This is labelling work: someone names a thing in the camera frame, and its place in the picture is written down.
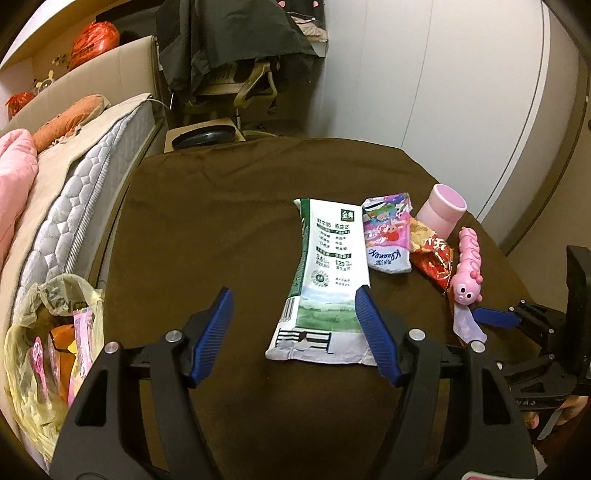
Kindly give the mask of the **person's right hand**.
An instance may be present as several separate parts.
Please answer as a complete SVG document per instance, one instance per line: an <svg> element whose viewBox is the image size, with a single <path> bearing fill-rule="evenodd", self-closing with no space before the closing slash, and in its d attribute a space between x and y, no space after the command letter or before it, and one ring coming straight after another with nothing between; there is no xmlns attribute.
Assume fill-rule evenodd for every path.
<svg viewBox="0 0 591 480"><path fill-rule="evenodd" d="M561 426L577 417L588 403L588 396L569 396L560 406L560 414L558 416L556 425ZM524 412L522 418L528 429L535 429L539 425L539 415L536 412Z"/></svg>

